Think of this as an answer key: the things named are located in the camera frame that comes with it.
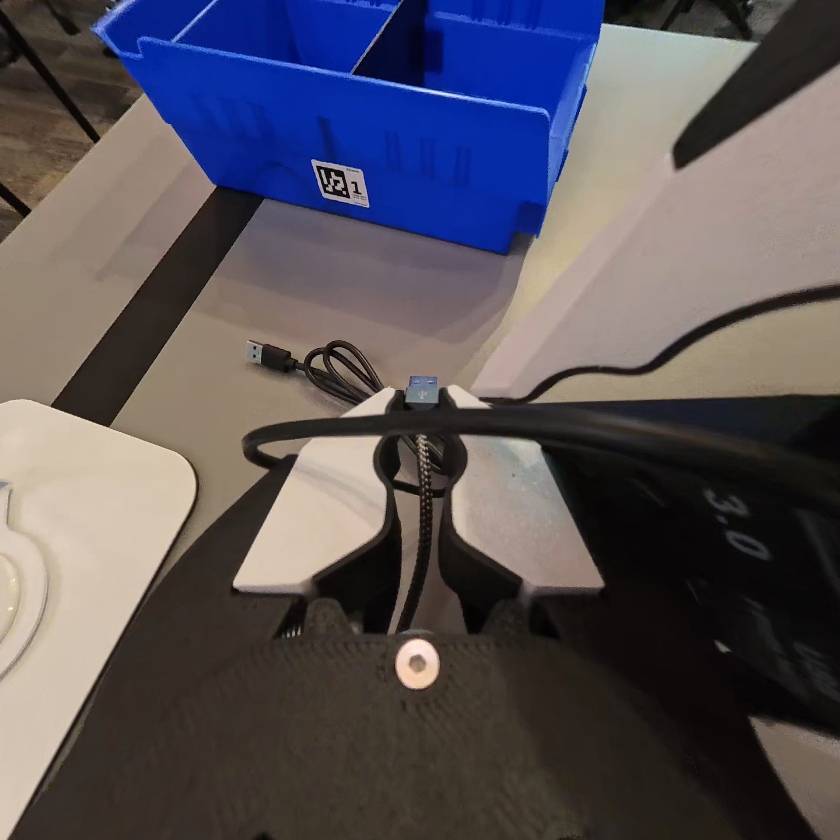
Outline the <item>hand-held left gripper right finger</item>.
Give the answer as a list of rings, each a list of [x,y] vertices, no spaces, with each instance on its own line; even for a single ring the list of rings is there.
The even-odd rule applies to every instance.
[[[597,569],[541,446],[530,439],[445,434],[448,483],[438,565],[468,631],[500,602],[598,596]]]

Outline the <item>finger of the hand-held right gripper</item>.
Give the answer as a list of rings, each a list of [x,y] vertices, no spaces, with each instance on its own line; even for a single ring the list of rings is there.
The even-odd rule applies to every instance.
[[[765,312],[838,299],[838,68],[682,168],[666,158],[477,375],[525,403],[642,375]]]

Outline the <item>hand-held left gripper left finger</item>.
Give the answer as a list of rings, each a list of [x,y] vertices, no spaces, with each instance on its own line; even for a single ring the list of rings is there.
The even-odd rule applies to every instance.
[[[290,469],[239,567],[248,595],[337,601],[365,631],[387,631],[403,568],[393,480],[396,437],[315,437]]]

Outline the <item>black usb hub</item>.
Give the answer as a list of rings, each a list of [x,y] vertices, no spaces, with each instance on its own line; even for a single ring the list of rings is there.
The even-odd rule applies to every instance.
[[[675,591],[752,714],[838,734],[837,519],[626,458],[551,460],[605,585]]]

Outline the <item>blue plastic bin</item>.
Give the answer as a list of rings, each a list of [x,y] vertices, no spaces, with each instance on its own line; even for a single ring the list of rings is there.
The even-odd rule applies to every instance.
[[[132,1],[92,26],[216,186],[506,254],[540,234],[595,1]]]

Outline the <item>white stand base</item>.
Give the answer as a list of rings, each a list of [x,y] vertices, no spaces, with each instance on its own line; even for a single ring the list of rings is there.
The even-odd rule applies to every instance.
[[[1,831],[10,838],[197,493],[176,452],[1,405]]]

